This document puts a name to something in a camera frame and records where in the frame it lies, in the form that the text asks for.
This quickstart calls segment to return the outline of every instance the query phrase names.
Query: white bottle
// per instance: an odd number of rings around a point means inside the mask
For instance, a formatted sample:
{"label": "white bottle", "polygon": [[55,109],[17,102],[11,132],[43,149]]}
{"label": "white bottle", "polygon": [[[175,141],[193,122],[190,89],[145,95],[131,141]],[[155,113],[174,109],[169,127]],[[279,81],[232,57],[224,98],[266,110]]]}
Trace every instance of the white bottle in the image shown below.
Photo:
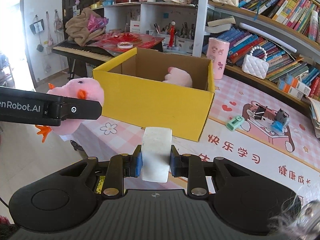
{"label": "white bottle", "polygon": [[316,41],[317,33],[318,33],[318,13],[316,11],[312,11],[311,13],[311,19],[310,19],[310,28],[309,28],[309,34],[308,38],[312,41]]}

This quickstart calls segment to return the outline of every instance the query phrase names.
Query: wall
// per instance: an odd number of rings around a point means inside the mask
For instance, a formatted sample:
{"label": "wall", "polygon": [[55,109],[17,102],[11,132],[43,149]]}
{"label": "wall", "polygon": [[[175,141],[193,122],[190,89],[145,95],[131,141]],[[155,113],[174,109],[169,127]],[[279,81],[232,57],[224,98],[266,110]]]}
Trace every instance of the wall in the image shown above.
{"label": "wall", "polygon": [[[58,10],[60,19],[62,19],[62,0],[24,0],[24,18],[26,27],[26,38],[28,44],[28,50],[30,54],[32,69],[36,78],[36,81],[40,81],[48,76],[51,76],[61,70],[68,68],[67,58],[59,56],[57,54],[47,54],[46,46],[44,42],[48,40],[48,26],[45,13],[49,12],[50,16],[50,33],[53,38],[54,43],[63,41],[63,36],[54,33],[54,10]],[[44,46],[44,51],[39,52],[36,50],[37,45],[40,43],[39,35],[33,35],[30,30],[29,25],[33,23],[35,15],[38,15],[39,20],[44,20],[45,30],[40,33],[40,38],[42,45]],[[45,71],[46,66],[50,66],[48,72]]]}

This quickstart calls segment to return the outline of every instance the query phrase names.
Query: shelf board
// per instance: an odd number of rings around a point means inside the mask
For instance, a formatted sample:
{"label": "shelf board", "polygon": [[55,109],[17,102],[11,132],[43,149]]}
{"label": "shelf board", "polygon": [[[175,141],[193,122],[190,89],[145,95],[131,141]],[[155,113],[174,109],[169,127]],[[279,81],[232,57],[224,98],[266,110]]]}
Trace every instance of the shelf board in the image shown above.
{"label": "shelf board", "polygon": [[315,62],[320,64],[320,46],[303,34],[263,15],[258,15],[257,19],[255,19],[256,13],[246,9],[212,1],[208,1],[208,6],[214,7],[214,11],[216,12],[233,15],[234,17],[242,19],[241,22],[243,23],[276,36],[296,48],[300,54],[310,56]]}
{"label": "shelf board", "polygon": [[265,92],[273,96],[274,98],[277,98],[278,100],[286,103],[287,105],[298,110],[304,115],[309,114],[308,104],[280,90],[275,83],[269,81],[268,79],[260,79],[247,73],[244,73],[242,69],[238,66],[226,65],[225,74],[247,85],[257,88],[258,90],[261,90],[262,92]]}
{"label": "shelf board", "polygon": [[139,6],[141,4],[174,6],[174,7],[183,7],[183,8],[196,8],[196,6],[194,4],[180,4],[180,3],[175,3],[175,2],[126,2],[126,3],[116,3],[113,5],[107,5],[107,6],[104,6],[104,8],[118,7],[118,6]]}

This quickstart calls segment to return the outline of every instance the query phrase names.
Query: tape roll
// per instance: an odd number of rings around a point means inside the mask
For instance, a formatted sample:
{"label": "tape roll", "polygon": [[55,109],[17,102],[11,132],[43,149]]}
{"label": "tape roll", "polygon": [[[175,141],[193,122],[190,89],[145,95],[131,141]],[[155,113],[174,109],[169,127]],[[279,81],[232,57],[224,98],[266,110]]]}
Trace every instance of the tape roll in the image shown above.
{"label": "tape roll", "polygon": [[141,146],[142,180],[167,182],[170,167],[171,141],[171,129],[146,127]]}
{"label": "tape roll", "polygon": [[126,42],[126,41],[119,42],[117,44],[117,46],[118,46],[119,49],[131,49],[131,48],[133,48],[133,44],[131,42]]}

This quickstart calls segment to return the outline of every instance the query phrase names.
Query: pink plush toy in box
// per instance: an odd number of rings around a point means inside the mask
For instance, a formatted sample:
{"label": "pink plush toy in box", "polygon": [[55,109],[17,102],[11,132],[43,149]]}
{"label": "pink plush toy in box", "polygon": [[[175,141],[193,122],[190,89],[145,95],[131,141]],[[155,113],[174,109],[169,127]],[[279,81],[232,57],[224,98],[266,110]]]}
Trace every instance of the pink plush toy in box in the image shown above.
{"label": "pink plush toy in box", "polygon": [[[49,89],[50,90],[47,92],[47,94],[98,101],[101,106],[103,106],[104,103],[103,89],[99,82],[92,78],[72,79],[62,87],[55,87],[49,83]],[[44,142],[51,131],[58,135],[72,134],[78,129],[79,125],[83,121],[84,120],[79,119],[67,119],[61,121],[60,126],[36,125],[36,127],[40,129],[37,134],[43,135],[42,142]]]}
{"label": "pink plush toy in box", "polygon": [[191,76],[186,71],[176,67],[169,67],[168,72],[169,74],[165,75],[163,82],[182,87],[192,87]]}

